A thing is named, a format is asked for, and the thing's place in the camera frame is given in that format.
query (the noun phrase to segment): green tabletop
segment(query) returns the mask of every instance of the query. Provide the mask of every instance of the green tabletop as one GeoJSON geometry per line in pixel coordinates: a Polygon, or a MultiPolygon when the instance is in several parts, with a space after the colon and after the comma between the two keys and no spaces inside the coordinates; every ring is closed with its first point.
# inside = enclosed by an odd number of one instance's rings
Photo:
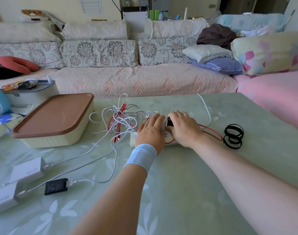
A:
{"type": "MultiPolygon", "coordinates": [[[[243,146],[235,152],[270,173],[298,187],[298,131],[281,121],[241,93],[206,94],[203,98],[212,116],[211,128],[224,134],[227,125],[244,128],[243,146]]],[[[199,124],[209,117],[198,95],[128,98],[126,103],[142,110],[168,114],[186,111],[199,124]]],[[[118,104],[118,99],[95,99],[95,111],[118,104]]],[[[96,120],[101,121],[100,114],[96,120]]],[[[89,122],[81,139],[71,146],[31,149],[10,135],[0,138],[0,188],[8,182],[15,165],[42,156],[49,164],[87,152],[104,134],[104,124],[89,122]]],[[[44,178],[26,185],[33,188],[43,182],[111,151],[109,135],[91,153],[54,166],[44,178]]],[[[129,135],[117,146],[114,177],[131,154],[129,135]]],[[[92,207],[110,182],[106,180],[114,165],[114,153],[61,178],[90,179],[70,187],[67,192],[44,196],[40,188],[20,203],[0,213],[0,235],[67,234],[92,207]]],[[[191,149],[166,146],[148,174],[140,205],[139,235],[157,234],[256,234],[242,217],[211,169],[191,149]]]]}

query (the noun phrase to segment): pink sofa cover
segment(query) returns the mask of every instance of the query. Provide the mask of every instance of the pink sofa cover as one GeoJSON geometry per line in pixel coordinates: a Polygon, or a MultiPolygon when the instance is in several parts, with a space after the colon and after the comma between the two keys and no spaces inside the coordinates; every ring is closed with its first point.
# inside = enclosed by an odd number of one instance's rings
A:
{"type": "Polygon", "coordinates": [[[298,130],[298,71],[250,78],[234,76],[241,92],[298,130]]]}

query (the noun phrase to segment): person's left hand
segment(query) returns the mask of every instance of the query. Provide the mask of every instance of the person's left hand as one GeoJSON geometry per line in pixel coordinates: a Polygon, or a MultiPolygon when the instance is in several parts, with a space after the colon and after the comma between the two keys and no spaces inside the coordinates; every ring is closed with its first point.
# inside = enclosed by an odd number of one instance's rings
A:
{"type": "Polygon", "coordinates": [[[157,113],[142,123],[138,127],[135,146],[143,143],[150,144],[159,155],[165,146],[164,132],[160,131],[164,119],[164,115],[157,113]]]}

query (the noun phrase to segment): blue pillow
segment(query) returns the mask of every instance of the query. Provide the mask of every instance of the blue pillow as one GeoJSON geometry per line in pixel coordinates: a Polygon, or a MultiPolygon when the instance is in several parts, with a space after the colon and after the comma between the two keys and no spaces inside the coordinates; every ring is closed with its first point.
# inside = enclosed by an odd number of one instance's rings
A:
{"type": "Polygon", "coordinates": [[[206,68],[215,72],[219,72],[226,75],[241,75],[243,74],[243,69],[241,64],[231,58],[217,58],[212,59],[209,62],[206,63],[198,63],[196,60],[189,58],[190,61],[202,68],[206,68]]]}

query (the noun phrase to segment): person's right hand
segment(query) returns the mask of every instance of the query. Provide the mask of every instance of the person's right hand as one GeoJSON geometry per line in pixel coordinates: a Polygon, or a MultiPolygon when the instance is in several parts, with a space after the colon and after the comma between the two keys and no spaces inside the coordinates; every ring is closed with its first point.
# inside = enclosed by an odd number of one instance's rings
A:
{"type": "Polygon", "coordinates": [[[205,137],[198,123],[190,118],[186,112],[177,110],[169,113],[168,116],[174,127],[167,126],[166,130],[171,132],[174,139],[182,146],[192,148],[205,137]]]}

